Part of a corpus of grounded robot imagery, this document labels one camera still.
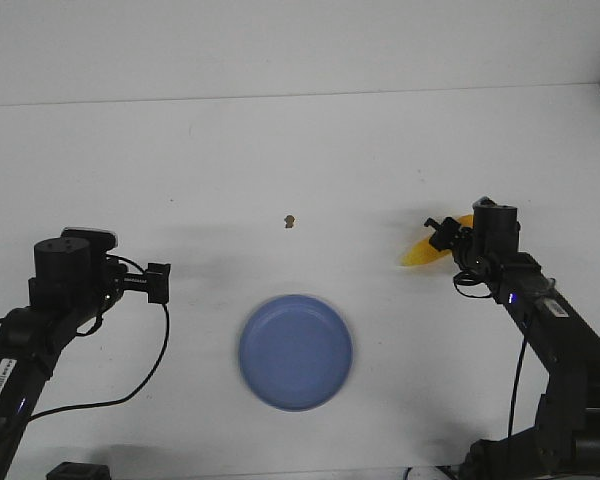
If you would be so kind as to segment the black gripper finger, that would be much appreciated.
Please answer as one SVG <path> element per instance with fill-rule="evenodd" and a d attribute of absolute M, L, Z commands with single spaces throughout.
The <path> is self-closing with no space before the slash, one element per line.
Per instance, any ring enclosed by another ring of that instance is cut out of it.
<path fill-rule="evenodd" d="M 434 233 L 428 240 L 429 245 L 435 250 L 449 250 L 453 246 L 453 218 L 446 217 L 441 222 L 437 222 L 429 217 L 425 223 L 425 227 L 430 227 Z"/>
<path fill-rule="evenodd" d="M 170 264 L 149 263 L 146 269 L 148 302 L 168 304 L 170 300 Z"/>

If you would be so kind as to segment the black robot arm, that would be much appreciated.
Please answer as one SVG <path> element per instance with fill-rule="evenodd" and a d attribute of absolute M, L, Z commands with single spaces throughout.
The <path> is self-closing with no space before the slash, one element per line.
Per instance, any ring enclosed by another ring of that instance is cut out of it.
<path fill-rule="evenodd" d="M 451 252 L 457 285 L 485 285 L 548 373 L 533 426 L 499 441 L 478 440 L 457 468 L 460 479 L 600 477 L 600 337 L 519 249 L 513 206 L 483 197 L 470 227 L 429 218 L 430 245 Z"/>
<path fill-rule="evenodd" d="M 64 348 L 95 333 L 103 316 L 127 291 L 144 292 L 167 306 L 171 266 L 116 256 L 115 233 L 66 228 L 35 244 L 29 304 L 0 318 L 0 479 L 7 476 L 23 434 L 40 418 L 35 408 Z"/>

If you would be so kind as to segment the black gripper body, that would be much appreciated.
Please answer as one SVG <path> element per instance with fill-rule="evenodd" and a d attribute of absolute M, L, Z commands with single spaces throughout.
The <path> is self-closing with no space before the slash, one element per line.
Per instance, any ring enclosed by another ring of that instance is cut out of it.
<path fill-rule="evenodd" d="M 451 250 L 454 261 L 461 270 L 472 270 L 476 265 L 473 226 L 473 216 L 446 217 L 442 222 L 444 246 Z"/>
<path fill-rule="evenodd" d="M 120 297 L 127 291 L 149 294 L 149 280 L 146 270 L 138 263 L 118 255 L 107 255 L 106 265 L 115 291 Z"/>

